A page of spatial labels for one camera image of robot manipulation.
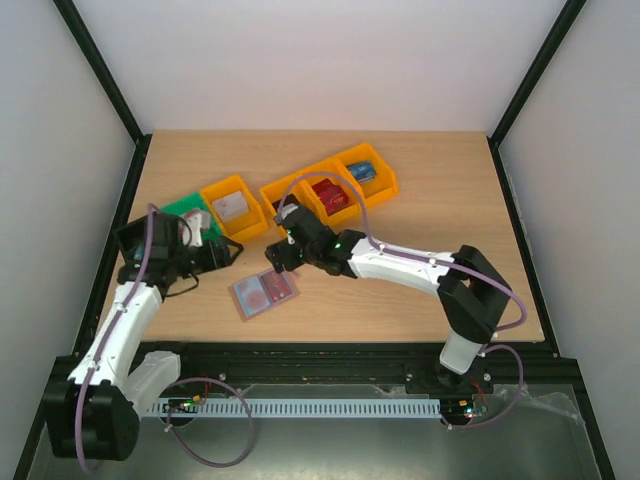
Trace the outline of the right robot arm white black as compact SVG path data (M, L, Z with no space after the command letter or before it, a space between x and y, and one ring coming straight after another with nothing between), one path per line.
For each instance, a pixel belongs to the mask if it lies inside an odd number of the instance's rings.
M383 280L437 297L450 333L441 350L436 379L445 390L460 390L471 366L497 332L512 290L477 249L426 252L384 244L355 230L334 232L309 208L288 204L275 216L286 238L269 245L274 270L292 272L304 264L331 276Z

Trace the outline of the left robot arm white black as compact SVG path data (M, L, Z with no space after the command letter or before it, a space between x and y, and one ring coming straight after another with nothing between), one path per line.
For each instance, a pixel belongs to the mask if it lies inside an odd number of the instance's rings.
M124 264L113 303L88 351L64 381L43 396L50 444L58 458L127 459L139 436L143 414L180 375L179 355L152 351L132 362L148 324L179 279L228 267L242 244L221 235L201 236L204 212L188 218L151 208L115 230Z

